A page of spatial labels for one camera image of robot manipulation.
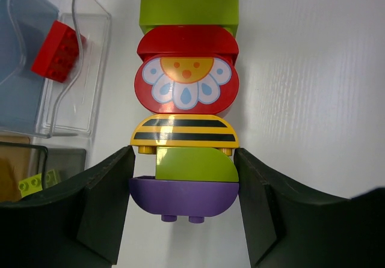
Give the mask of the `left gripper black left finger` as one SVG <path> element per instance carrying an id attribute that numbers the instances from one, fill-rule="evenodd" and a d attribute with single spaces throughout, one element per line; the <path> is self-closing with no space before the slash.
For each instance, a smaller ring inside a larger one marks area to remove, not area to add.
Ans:
<path id="1" fill-rule="evenodd" d="M 111 267 L 118 262 L 135 153 L 1 204 L 2 267 Z"/>

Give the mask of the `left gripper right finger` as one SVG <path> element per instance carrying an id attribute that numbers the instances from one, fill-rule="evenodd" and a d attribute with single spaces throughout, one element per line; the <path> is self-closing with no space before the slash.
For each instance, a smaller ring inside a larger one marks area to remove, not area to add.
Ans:
<path id="1" fill-rule="evenodd" d="M 351 199 L 234 154 L 251 267 L 383 267 L 384 189 Z"/>

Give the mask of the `red lego piece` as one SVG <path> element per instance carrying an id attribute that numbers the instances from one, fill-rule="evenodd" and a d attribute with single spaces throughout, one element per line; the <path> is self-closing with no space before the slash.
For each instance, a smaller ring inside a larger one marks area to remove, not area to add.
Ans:
<path id="1" fill-rule="evenodd" d="M 31 71 L 55 82 L 65 82 L 79 56 L 76 32 L 63 22 L 55 20 L 46 36 Z"/>

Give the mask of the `multicolour lego stack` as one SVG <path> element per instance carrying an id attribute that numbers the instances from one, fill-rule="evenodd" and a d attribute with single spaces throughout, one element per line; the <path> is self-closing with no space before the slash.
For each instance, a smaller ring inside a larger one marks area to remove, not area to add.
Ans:
<path id="1" fill-rule="evenodd" d="M 153 176 L 132 178 L 131 195 L 164 222 L 186 216 L 200 224 L 226 211 L 239 190 L 234 128 L 222 118 L 239 90 L 234 36 L 217 25 L 158 26 L 137 48 L 134 89 L 151 112 L 131 136 L 156 157 Z"/>

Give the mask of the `green rectangular lego brick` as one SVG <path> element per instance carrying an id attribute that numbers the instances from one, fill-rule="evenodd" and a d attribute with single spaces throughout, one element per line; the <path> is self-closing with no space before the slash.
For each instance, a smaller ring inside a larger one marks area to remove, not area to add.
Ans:
<path id="1" fill-rule="evenodd" d="M 165 25 L 218 25 L 235 36 L 239 0 L 141 0 L 142 32 Z"/>

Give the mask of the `grey translucent container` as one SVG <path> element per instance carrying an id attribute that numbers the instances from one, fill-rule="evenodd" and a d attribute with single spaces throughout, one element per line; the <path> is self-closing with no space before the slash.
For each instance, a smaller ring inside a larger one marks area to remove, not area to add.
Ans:
<path id="1" fill-rule="evenodd" d="M 33 145 L 27 176 L 40 175 L 44 189 L 55 186 L 83 172 L 86 153 L 83 148 Z"/>

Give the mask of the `orange translucent container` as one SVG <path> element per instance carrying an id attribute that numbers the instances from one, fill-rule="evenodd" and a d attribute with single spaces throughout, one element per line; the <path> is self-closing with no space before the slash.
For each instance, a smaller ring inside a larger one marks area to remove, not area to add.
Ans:
<path id="1" fill-rule="evenodd" d="M 19 181 L 28 173 L 31 150 L 1 145 L 1 202 L 21 199 Z"/>

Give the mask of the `clear container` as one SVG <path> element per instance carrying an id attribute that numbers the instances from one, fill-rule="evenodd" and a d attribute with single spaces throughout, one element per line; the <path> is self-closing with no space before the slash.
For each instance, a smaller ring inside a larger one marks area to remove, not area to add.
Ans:
<path id="1" fill-rule="evenodd" d="M 58 20 L 85 37 L 80 57 L 64 83 L 46 80 L 32 135 L 91 135 L 99 108 L 109 48 L 111 15 L 98 0 L 48 0 Z"/>

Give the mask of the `blue container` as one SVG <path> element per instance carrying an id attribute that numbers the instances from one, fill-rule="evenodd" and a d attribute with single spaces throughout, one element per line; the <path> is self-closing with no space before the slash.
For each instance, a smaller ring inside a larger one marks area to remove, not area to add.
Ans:
<path id="1" fill-rule="evenodd" d="M 58 18 L 48 0 L 1 0 L 1 130 L 34 134 L 45 79 L 32 64 Z"/>

